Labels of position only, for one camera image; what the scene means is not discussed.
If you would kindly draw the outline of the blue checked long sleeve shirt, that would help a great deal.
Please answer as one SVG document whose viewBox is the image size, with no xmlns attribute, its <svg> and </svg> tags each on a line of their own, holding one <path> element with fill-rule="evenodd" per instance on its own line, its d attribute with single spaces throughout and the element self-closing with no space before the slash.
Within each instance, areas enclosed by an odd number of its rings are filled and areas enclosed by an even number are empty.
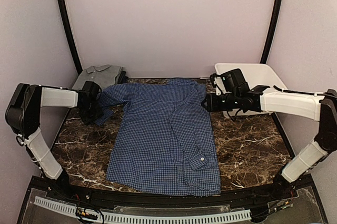
<svg viewBox="0 0 337 224">
<path fill-rule="evenodd" d="M 175 78 L 165 84 L 125 83 L 103 90 L 103 125 L 123 106 L 123 118 L 107 167 L 108 181 L 169 196 L 221 192 L 210 115 L 201 103 L 205 84 Z"/>
</svg>

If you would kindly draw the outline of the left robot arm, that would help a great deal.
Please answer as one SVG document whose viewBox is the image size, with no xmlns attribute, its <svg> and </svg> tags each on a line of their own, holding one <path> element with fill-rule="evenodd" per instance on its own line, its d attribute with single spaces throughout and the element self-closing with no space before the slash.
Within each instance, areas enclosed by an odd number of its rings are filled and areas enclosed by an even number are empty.
<svg viewBox="0 0 337 224">
<path fill-rule="evenodd" d="M 103 115 L 98 104 L 101 87 L 86 81 L 81 90 L 20 83 L 6 109 L 5 121 L 16 134 L 16 141 L 25 147 L 30 159 L 47 179 L 54 184 L 53 191 L 63 201 L 74 197 L 67 172 L 57 162 L 45 142 L 40 123 L 41 108 L 77 108 L 82 122 L 93 123 Z"/>
</svg>

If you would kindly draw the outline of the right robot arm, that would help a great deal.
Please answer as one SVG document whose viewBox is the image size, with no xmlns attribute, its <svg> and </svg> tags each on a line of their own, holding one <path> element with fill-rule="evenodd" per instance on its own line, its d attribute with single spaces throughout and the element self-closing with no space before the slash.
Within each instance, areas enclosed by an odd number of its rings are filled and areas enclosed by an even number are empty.
<svg viewBox="0 0 337 224">
<path fill-rule="evenodd" d="M 274 177 L 269 195 L 279 200 L 301 175 L 336 151 L 336 91 L 308 93 L 278 87 L 268 91 L 268 88 L 257 85 L 249 89 L 241 85 L 220 95 L 207 93 L 201 105 L 209 112 L 279 112 L 319 122 L 314 139 Z"/>
</svg>

